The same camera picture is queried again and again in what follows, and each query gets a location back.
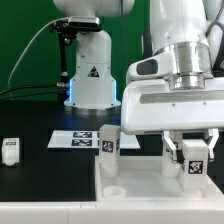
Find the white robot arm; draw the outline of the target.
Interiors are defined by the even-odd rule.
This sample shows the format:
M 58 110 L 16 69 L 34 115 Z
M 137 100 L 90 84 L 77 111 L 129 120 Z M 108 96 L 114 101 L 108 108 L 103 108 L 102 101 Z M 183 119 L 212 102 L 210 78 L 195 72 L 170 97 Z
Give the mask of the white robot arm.
M 102 16 L 131 11 L 135 0 L 53 0 L 69 38 L 77 40 L 76 74 L 65 104 L 79 110 L 121 108 L 126 134 L 161 133 L 174 161 L 178 132 L 202 131 L 208 158 L 224 128 L 224 0 L 150 0 L 152 53 L 126 73 L 123 98 L 116 98 L 111 75 L 111 38 Z

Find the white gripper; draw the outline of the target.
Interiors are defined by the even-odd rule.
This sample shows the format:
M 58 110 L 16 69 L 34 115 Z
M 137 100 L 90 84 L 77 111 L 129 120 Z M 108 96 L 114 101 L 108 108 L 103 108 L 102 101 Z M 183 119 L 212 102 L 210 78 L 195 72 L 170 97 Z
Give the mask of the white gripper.
M 177 162 L 175 132 L 205 130 L 208 160 L 214 160 L 219 130 L 224 128 L 224 78 L 208 79 L 205 89 L 170 90 L 165 80 L 141 80 L 124 91 L 121 127 L 125 134 L 162 132 L 173 163 Z

